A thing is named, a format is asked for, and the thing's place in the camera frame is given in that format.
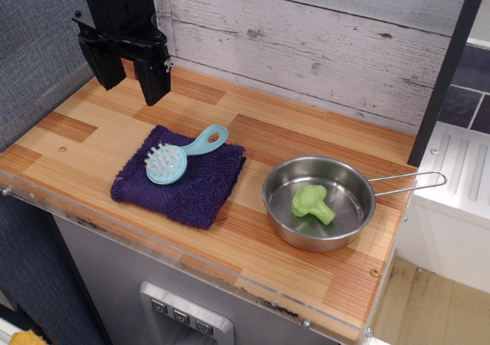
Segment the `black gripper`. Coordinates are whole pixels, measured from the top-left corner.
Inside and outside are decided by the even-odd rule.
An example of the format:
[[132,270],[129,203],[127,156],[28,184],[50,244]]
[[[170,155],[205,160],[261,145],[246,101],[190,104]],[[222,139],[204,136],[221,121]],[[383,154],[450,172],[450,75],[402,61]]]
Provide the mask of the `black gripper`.
[[110,90],[126,78],[121,57],[132,60],[147,106],[171,91],[167,37],[155,23],[154,0],[86,0],[72,16],[80,49],[99,83]]

